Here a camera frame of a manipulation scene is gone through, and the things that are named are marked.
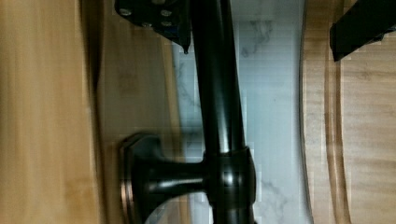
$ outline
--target black mount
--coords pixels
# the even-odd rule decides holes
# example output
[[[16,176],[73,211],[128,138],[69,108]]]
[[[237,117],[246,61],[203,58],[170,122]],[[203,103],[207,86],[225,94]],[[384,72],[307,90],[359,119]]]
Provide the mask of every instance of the black mount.
[[[137,26],[152,27],[188,53],[191,43],[189,0],[116,0],[115,9],[124,19]]]
[[[330,30],[330,46],[335,61],[351,52],[381,41],[384,35],[395,31],[396,1],[358,0]]]
[[[144,223],[166,201],[203,191],[216,224],[253,224],[256,174],[244,139],[230,0],[118,0],[115,7],[126,20],[152,27],[185,51],[192,31],[205,136],[199,163],[169,161],[154,134],[124,142],[120,189],[126,222]]]
[[[216,223],[253,223],[256,179],[248,148],[199,163],[165,158],[157,135],[138,133],[120,150],[120,187],[127,223],[145,223],[161,204],[178,196],[204,191],[216,208]]]

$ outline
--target white marble surface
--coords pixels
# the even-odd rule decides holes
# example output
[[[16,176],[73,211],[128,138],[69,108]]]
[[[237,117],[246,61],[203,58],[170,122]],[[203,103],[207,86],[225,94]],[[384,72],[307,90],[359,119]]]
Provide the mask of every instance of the white marble surface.
[[[243,4],[233,0],[233,12]],[[234,20],[235,45],[247,145],[256,165],[254,214],[259,224],[312,223],[299,136],[299,60],[303,0],[248,0],[252,16]],[[205,147],[193,54],[174,45],[183,147],[200,161]],[[193,224],[211,224],[203,193],[191,195]]]

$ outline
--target wooden panel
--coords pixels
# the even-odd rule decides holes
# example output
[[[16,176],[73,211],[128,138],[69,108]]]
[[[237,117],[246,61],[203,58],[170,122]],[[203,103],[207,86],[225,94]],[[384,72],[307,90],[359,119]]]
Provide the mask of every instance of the wooden panel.
[[[329,28],[354,1],[307,0],[304,31],[303,122],[315,223],[335,220],[331,192],[347,193],[352,223],[396,220],[396,35],[332,62]],[[326,113],[334,111],[335,121]],[[329,142],[343,152],[346,187],[329,178]],[[335,206],[343,210],[342,203]]]
[[[127,136],[160,135],[167,157],[181,160],[176,82],[169,41],[123,19],[104,2],[98,86],[106,223],[121,223],[118,149]],[[189,223],[187,199],[166,204],[161,223]]]
[[[78,1],[0,1],[0,223],[100,223]]]

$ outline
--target marble countertop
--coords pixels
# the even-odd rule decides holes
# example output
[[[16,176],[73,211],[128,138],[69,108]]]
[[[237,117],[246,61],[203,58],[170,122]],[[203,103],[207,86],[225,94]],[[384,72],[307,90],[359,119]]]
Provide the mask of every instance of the marble countertop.
[[[303,0],[233,1],[234,35],[245,138],[256,166],[259,224],[312,223],[302,159],[299,69]],[[193,45],[174,45],[179,114],[187,161],[205,146]],[[193,224],[213,223],[203,193],[191,195]]]

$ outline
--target wood grain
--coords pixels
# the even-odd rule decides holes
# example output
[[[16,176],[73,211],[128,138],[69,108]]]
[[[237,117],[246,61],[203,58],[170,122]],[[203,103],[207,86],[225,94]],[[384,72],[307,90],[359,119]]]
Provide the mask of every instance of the wood grain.
[[[340,8],[345,12],[355,1],[336,2],[308,0],[306,8],[304,148],[314,220],[393,223],[395,37],[387,35],[381,43],[365,46],[333,63],[329,28]],[[337,176],[343,169],[345,182],[342,175]]]
[[[100,223],[77,1],[0,1],[0,223]]]
[[[165,156],[181,161],[177,88],[171,44],[132,25],[104,2],[103,48],[97,87],[106,222],[121,223],[118,149],[127,136],[158,134]],[[190,223],[187,198],[166,204],[160,223]]]

